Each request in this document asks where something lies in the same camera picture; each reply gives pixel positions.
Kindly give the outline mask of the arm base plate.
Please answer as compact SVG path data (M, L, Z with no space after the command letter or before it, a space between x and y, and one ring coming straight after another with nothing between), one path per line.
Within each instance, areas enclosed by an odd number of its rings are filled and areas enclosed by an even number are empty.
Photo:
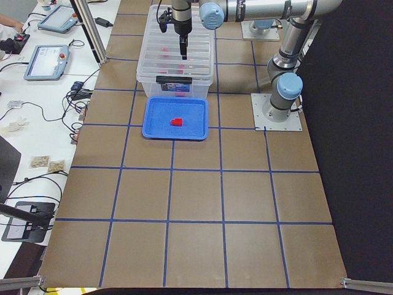
M279 32L275 19L249 20L241 22L244 40L278 42Z
M270 101L270 93L252 93L254 129L268 132L302 132L300 111L294 102L288 110L278 110Z

